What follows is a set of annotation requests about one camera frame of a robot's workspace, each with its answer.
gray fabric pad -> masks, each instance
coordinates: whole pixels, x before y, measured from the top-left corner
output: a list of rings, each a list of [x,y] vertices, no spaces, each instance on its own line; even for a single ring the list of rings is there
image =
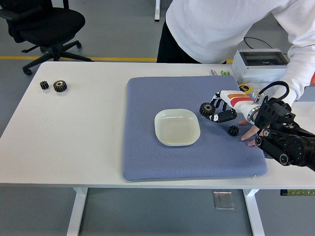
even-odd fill
[[[200,105],[211,102],[221,90],[239,90],[232,76],[144,77],[127,84],[127,106],[123,147],[123,175],[126,180],[184,177],[245,177],[263,175],[267,165],[262,150],[241,141],[251,125],[212,122],[199,114]],[[196,114],[200,137],[192,145],[170,147],[155,134],[154,119],[165,109],[184,108]],[[216,114],[222,111],[222,103]]]

black gear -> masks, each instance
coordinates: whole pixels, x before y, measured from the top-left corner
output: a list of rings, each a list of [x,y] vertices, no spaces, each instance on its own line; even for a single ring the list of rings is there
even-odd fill
[[[39,83],[39,85],[41,86],[42,89],[48,89],[49,88],[47,81],[42,81]]]
[[[228,129],[228,134],[231,136],[236,136],[238,134],[238,127],[236,125],[232,125]]]
[[[67,89],[67,84],[63,80],[54,82],[54,89],[56,92],[63,92]]]
[[[213,104],[209,102],[202,103],[199,109],[200,114],[205,117],[205,116],[212,116],[216,111],[216,108],[214,107]]]

chair base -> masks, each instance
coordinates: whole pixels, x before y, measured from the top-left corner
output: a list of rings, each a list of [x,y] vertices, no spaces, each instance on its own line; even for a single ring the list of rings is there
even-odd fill
[[[32,61],[31,63],[23,66],[24,74],[31,75],[32,74],[32,71],[30,70],[31,67],[41,64],[49,59],[54,59],[54,61],[59,61],[59,59],[63,57],[63,58],[69,58],[69,59],[74,59],[74,60],[92,61],[90,58],[86,58],[80,55],[66,52],[66,50],[74,46],[77,46],[77,48],[82,48],[82,44],[78,40],[68,43],[66,45],[58,44],[58,45],[54,45],[53,47],[47,47],[47,48],[40,47],[40,50],[42,52],[46,51],[47,53],[41,56],[40,58]]]

white electronic box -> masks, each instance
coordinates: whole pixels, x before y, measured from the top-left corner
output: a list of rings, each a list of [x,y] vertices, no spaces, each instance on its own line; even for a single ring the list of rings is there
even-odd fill
[[[239,84],[267,83],[279,80],[287,64],[279,49],[239,49],[232,69]]]

black cable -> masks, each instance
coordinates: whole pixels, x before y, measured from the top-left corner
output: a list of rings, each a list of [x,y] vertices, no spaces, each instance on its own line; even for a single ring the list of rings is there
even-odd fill
[[[271,102],[271,103],[279,102],[279,101],[283,100],[285,97],[288,96],[289,91],[290,91],[289,85],[287,85],[287,83],[284,82],[284,81],[274,81],[274,82],[270,83],[269,85],[267,85],[266,87],[264,87],[258,94],[261,95],[261,94],[262,94],[263,92],[265,92],[268,88],[270,88],[270,87],[272,87],[272,86],[275,86],[275,85],[282,85],[282,86],[285,86],[286,91],[285,91],[284,95],[282,95],[281,97],[279,97],[279,98],[273,98],[273,97],[272,97],[272,98],[270,98],[270,100],[269,100],[268,102]]]
[[[265,44],[267,44],[270,48],[272,48],[267,42],[265,42],[264,40],[261,40],[261,39],[259,39],[259,38],[254,38],[254,37],[244,37],[244,42],[246,43],[246,45],[247,46],[249,46],[251,49],[254,49],[254,48],[252,48],[248,43],[247,43],[247,41],[246,41],[246,39],[247,38],[252,38],[252,39],[256,39],[256,40],[259,40],[259,41],[261,41],[261,42],[263,42],[263,43],[265,43]]]

